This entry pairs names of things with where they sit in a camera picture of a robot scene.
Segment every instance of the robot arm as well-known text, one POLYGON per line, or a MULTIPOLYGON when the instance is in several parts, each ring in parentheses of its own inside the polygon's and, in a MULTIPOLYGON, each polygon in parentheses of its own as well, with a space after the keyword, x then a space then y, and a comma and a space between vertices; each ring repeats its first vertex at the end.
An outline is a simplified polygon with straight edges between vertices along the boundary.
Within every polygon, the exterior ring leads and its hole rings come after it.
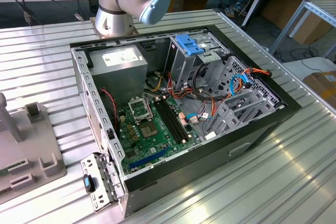
POLYGON ((129 35, 132 16, 147 25, 157 23, 167 12, 170 0, 99 0, 96 29, 105 37, 129 35))

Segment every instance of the motherboard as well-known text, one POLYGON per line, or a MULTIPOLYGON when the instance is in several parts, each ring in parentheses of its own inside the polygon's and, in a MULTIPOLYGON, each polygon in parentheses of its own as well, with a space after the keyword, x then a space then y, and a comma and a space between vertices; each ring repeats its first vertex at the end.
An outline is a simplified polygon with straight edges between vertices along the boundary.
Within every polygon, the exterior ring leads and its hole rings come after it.
POLYGON ((201 142, 174 98, 133 104, 118 111, 121 119, 119 139, 125 151, 121 164, 125 174, 152 166, 201 142), (151 119, 135 119, 147 112, 151 119))

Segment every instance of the ram slot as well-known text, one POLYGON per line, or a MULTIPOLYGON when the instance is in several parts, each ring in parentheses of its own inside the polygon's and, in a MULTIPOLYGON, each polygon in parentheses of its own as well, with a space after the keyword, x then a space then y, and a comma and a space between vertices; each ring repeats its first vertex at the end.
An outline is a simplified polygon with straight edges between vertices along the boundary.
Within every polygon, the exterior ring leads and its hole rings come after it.
POLYGON ((177 144, 182 143, 182 140, 188 140, 188 136, 165 101, 155 102, 154 106, 158 111, 160 117, 168 128, 169 132, 173 135, 177 144))

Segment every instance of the yellow cable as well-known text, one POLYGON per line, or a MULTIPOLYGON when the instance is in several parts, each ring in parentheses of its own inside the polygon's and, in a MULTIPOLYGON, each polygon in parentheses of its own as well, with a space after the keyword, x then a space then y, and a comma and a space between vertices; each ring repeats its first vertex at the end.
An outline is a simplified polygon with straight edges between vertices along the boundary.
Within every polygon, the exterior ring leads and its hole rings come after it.
POLYGON ((158 85, 155 87, 155 89, 152 89, 152 90, 151 90, 152 92, 156 92, 157 90, 159 90, 159 88, 160 88, 160 86, 161 86, 161 80, 162 80, 162 77, 160 77, 160 79, 159 79, 159 83, 158 83, 158 85))

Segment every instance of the metal sheet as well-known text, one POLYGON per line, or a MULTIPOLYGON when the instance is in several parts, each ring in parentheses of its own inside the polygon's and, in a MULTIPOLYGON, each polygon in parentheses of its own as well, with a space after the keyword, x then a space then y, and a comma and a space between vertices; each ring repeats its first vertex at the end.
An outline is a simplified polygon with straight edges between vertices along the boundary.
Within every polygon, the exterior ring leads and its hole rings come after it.
MULTIPOLYGON (((307 91, 303 83, 298 83, 274 57, 222 14, 212 10, 170 13, 155 26, 140 23, 135 26, 139 33, 146 33, 207 24, 217 25, 261 67, 274 69, 272 78, 304 108, 258 148, 124 222, 334 222, 335 110, 311 90, 307 91)), ((78 90, 71 86, 74 72, 70 54, 67 54, 68 43, 97 36, 90 32, 83 37, 66 36, 74 30, 77 34, 81 29, 89 31, 90 27, 91 24, 85 22, 50 25, 43 29, 0 30, 0 38, 22 38, 21 45, 3 46, 0 55, 0 62, 11 62, 0 64, 0 91, 7 92, 12 99, 8 108, 15 111, 27 102, 42 102, 48 108, 68 167, 65 177, 2 204, 0 219, 8 218, 11 223, 53 223, 56 219, 62 223, 118 223, 122 220, 118 205, 94 214, 81 180, 79 161, 97 151, 97 147, 78 90), (26 36, 29 37, 26 41, 34 42, 23 42, 26 36)))

